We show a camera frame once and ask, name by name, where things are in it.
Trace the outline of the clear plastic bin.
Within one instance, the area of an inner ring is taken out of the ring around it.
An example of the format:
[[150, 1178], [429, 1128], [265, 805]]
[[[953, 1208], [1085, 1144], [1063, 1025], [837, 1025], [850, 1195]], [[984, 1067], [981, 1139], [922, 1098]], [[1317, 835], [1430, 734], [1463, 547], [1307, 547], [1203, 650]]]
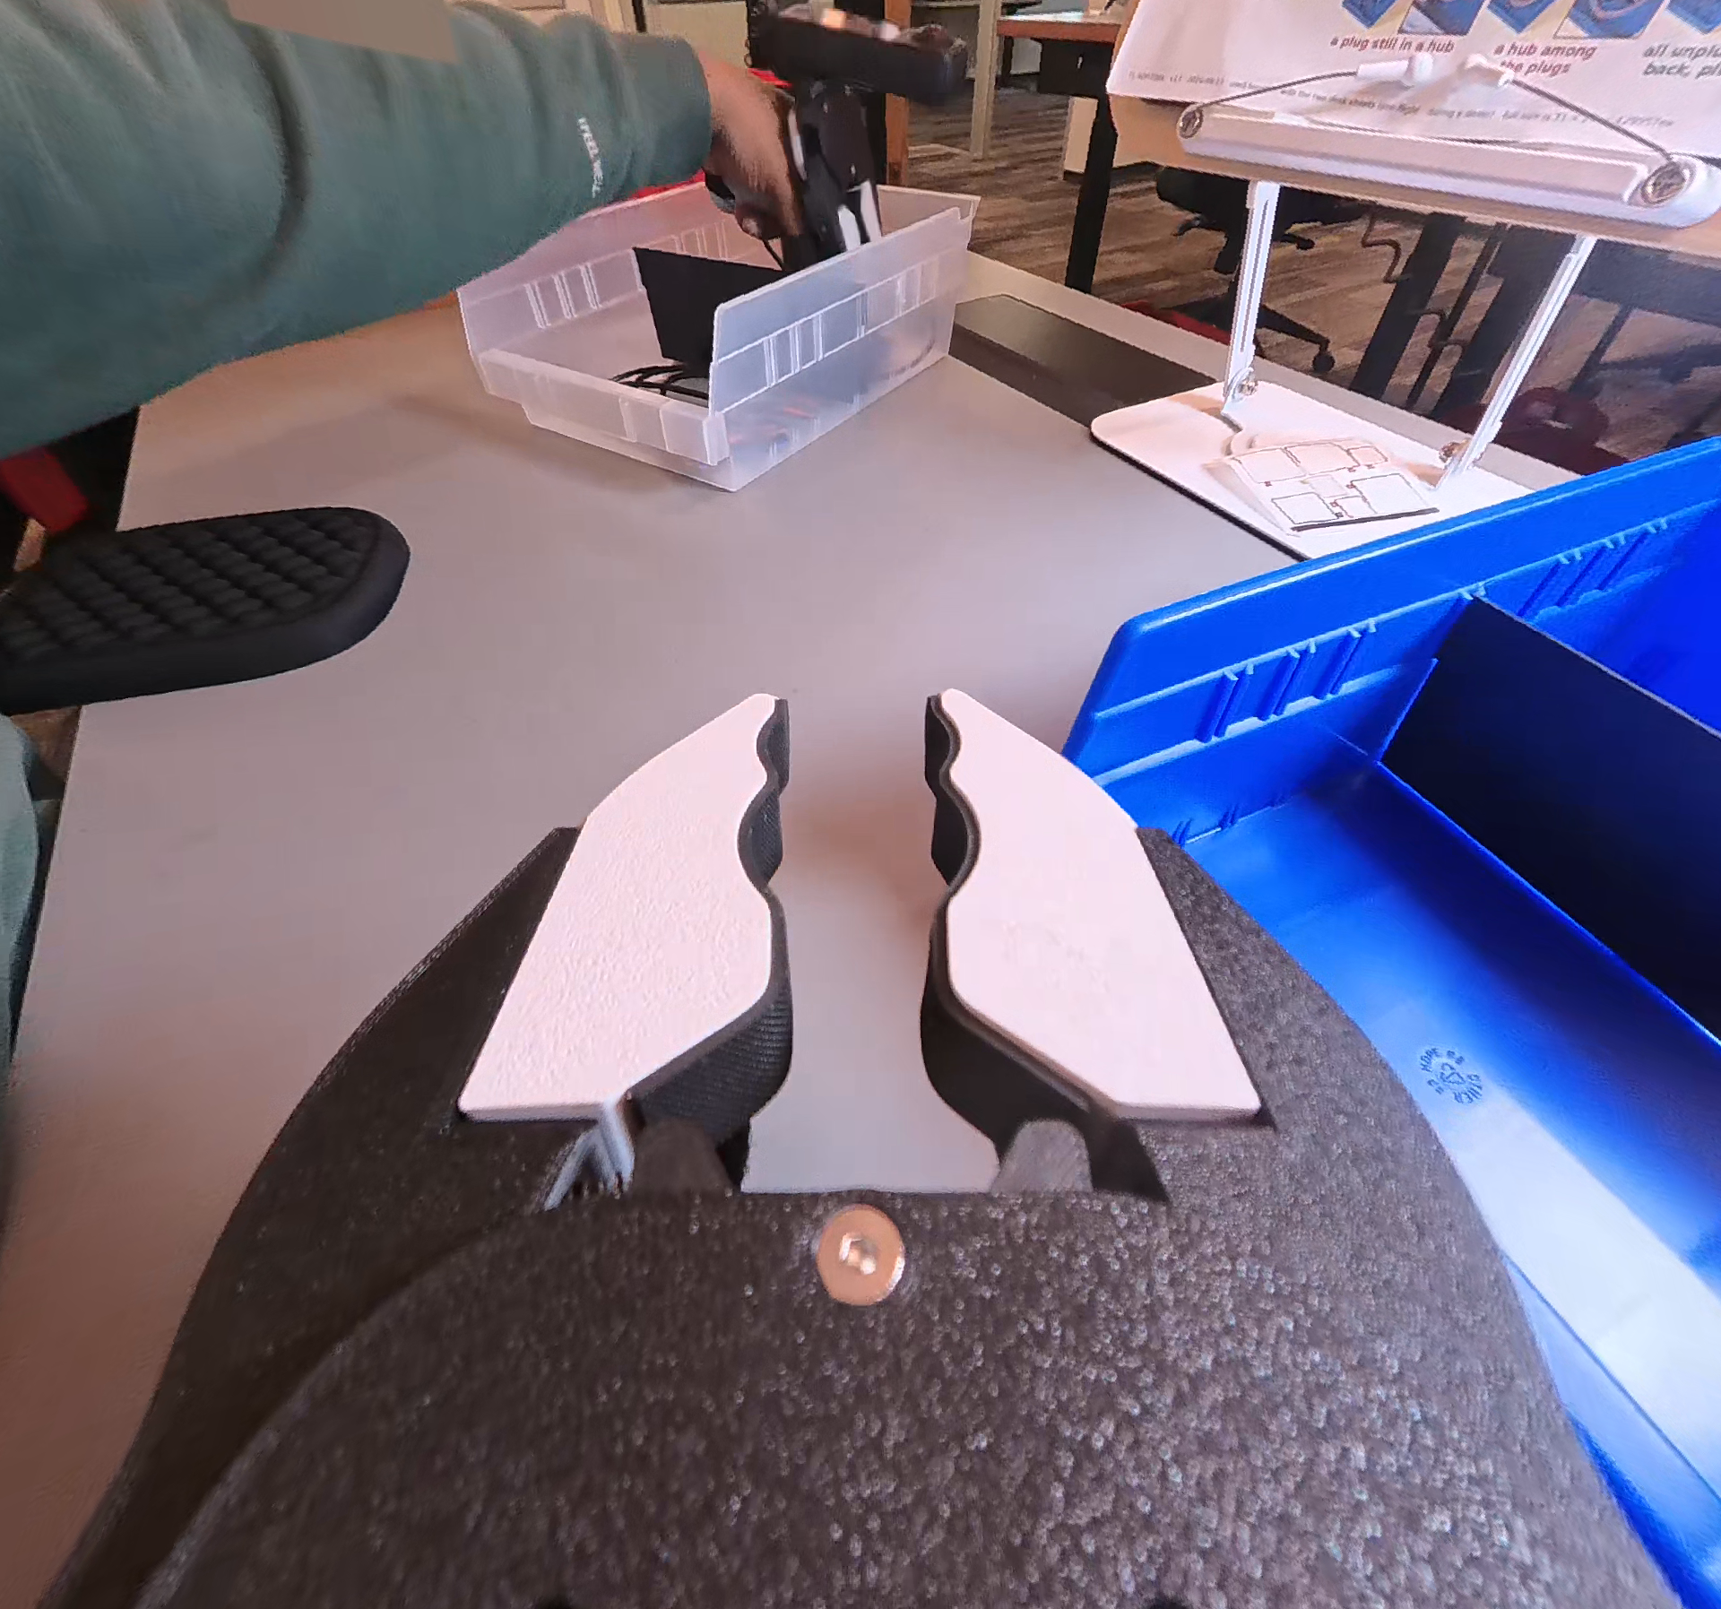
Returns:
[[720, 307], [697, 372], [663, 359], [633, 246], [775, 260], [702, 186], [666, 186], [456, 290], [466, 340], [530, 428], [741, 490], [948, 355], [978, 206], [886, 186], [880, 243]]

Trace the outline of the person's left hand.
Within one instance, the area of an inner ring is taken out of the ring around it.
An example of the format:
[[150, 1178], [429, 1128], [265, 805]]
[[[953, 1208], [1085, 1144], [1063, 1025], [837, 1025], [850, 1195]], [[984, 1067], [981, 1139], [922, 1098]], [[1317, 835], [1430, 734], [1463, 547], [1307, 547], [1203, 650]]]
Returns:
[[757, 240], [805, 233], [790, 154], [790, 97], [757, 70], [700, 55], [711, 97], [707, 178], [731, 194], [737, 225]]

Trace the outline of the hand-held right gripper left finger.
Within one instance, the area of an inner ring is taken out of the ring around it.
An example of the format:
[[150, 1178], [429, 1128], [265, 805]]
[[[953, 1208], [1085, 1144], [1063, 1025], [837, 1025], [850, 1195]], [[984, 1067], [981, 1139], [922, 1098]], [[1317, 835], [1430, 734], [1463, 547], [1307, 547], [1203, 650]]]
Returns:
[[580, 1122], [605, 1184], [649, 1128], [741, 1144], [794, 1056], [784, 865], [790, 709], [745, 697], [575, 831], [461, 1091], [474, 1122]]

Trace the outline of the black bin divider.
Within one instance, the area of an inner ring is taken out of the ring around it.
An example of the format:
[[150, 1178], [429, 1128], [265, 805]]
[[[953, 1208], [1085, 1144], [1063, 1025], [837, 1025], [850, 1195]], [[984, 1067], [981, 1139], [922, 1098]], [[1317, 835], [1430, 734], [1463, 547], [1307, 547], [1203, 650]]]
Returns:
[[784, 266], [750, 266], [660, 246], [633, 246], [656, 346], [669, 369], [711, 372], [720, 307], [784, 281]]
[[1721, 1032], [1718, 625], [1639, 622], [1603, 660], [1471, 603], [1383, 764], [1474, 845]]

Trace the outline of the black office chair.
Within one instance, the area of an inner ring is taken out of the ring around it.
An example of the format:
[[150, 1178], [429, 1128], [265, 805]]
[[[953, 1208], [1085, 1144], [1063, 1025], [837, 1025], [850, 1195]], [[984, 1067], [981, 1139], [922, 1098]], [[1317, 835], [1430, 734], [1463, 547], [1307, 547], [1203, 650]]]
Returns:
[[[1231, 314], [1235, 314], [1237, 262], [1242, 262], [1242, 246], [1245, 246], [1245, 233], [1249, 233], [1249, 185], [1235, 179], [1235, 178], [1159, 168], [1156, 174], [1156, 198], [1176, 206], [1180, 214], [1185, 214], [1185, 225], [1180, 225], [1180, 236], [1185, 236], [1195, 228], [1223, 236], [1223, 246], [1219, 246], [1211, 269], [1218, 269], [1218, 279], [1228, 281], [1228, 292], [1171, 307], [1171, 314], [1203, 322], [1203, 327], [1208, 327], [1218, 335], [1228, 335]], [[1315, 236], [1307, 236], [1307, 228], [1352, 225], [1362, 214], [1367, 214], [1367, 206], [1352, 204], [1352, 198], [1281, 186], [1276, 236], [1271, 240], [1281, 246], [1311, 251]]]

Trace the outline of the wooden desk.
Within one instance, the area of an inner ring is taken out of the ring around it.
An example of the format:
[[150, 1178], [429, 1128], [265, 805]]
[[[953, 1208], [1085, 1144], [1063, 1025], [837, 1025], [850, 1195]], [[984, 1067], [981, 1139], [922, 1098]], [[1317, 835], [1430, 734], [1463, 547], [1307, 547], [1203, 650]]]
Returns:
[[998, 18], [998, 37], [1037, 40], [1039, 78], [1037, 92], [1068, 100], [1093, 100], [1089, 150], [1077, 185], [1077, 209], [1072, 225], [1068, 279], [1075, 292], [1093, 292], [1118, 127], [1113, 118], [1107, 74], [1123, 28], [1107, 14], [1063, 13], [1063, 14], [1011, 14]]

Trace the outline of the blue plastic bin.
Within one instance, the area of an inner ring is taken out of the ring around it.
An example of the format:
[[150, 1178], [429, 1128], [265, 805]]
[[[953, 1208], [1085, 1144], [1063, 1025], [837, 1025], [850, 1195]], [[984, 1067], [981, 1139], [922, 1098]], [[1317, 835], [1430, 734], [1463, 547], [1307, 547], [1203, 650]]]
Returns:
[[1573, 1422], [1683, 1605], [1718, 1605], [1721, 1048], [1400, 784], [1471, 603], [1603, 660], [1721, 625], [1718, 438], [1125, 622], [1068, 756], [1376, 1046], [1521, 1284]]

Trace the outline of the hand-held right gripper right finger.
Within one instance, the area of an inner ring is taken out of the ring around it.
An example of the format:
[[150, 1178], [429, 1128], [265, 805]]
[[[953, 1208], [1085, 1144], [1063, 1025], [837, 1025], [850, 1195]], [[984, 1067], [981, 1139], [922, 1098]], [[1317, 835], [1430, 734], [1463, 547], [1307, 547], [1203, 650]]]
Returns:
[[933, 860], [922, 1060], [1002, 1189], [1159, 1200], [1140, 1128], [1242, 1128], [1262, 1093], [1131, 811], [978, 697], [926, 709]]

